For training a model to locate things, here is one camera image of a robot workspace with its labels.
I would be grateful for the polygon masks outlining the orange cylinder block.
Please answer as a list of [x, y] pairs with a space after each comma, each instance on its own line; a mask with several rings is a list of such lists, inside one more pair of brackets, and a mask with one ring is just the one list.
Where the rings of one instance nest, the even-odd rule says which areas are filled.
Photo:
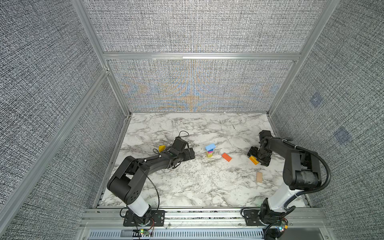
[[258, 164], [259, 164], [259, 161], [258, 161], [254, 156], [250, 156], [249, 159], [250, 159], [251, 162], [254, 163], [255, 165], [258, 165]]

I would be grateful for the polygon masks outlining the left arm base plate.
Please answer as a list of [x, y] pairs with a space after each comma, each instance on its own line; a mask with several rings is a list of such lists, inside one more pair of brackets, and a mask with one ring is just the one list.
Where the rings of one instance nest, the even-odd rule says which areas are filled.
[[165, 211], [154, 210], [146, 212], [142, 217], [137, 216], [131, 210], [126, 211], [124, 227], [163, 227], [165, 222]]

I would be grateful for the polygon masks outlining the light blue block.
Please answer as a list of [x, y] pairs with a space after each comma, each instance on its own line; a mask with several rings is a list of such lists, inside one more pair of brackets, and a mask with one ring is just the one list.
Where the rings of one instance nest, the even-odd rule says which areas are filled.
[[210, 145], [205, 147], [207, 152], [212, 152], [215, 148], [216, 148], [215, 144], [210, 144]]

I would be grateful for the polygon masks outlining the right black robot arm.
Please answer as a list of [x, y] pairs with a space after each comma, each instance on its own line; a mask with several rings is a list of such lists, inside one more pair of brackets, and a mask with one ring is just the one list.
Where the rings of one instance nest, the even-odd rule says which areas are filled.
[[320, 159], [315, 153], [290, 143], [290, 139], [273, 137], [270, 131], [259, 133], [259, 147], [251, 147], [247, 156], [262, 166], [270, 165], [273, 153], [284, 158], [283, 183], [261, 204], [259, 219], [268, 225], [284, 217], [296, 198], [322, 186]]

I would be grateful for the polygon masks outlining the red-orange block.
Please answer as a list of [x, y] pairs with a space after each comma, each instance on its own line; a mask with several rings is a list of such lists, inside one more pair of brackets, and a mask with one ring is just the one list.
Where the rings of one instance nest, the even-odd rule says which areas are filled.
[[228, 154], [223, 153], [222, 158], [225, 159], [227, 162], [230, 162], [232, 160], [232, 157], [230, 157]]

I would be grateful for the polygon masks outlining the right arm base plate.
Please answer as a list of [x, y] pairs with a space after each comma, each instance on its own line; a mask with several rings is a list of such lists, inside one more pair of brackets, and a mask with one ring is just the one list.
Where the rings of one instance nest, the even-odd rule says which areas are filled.
[[240, 211], [247, 226], [268, 226], [269, 224], [276, 225], [286, 213], [273, 212], [271, 215], [266, 215], [263, 219], [260, 218], [260, 209], [243, 208]]

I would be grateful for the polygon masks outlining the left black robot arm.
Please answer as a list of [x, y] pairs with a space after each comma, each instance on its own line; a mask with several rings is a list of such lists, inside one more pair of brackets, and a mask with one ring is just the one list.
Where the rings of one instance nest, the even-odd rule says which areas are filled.
[[126, 205], [137, 225], [147, 225], [159, 211], [159, 208], [153, 210], [141, 196], [149, 175], [176, 169], [182, 162], [195, 159], [194, 149], [182, 137], [176, 137], [173, 144], [163, 150], [154, 149], [154, 153], [141, 159], [126, 157], [107, 183], [107, 189]]

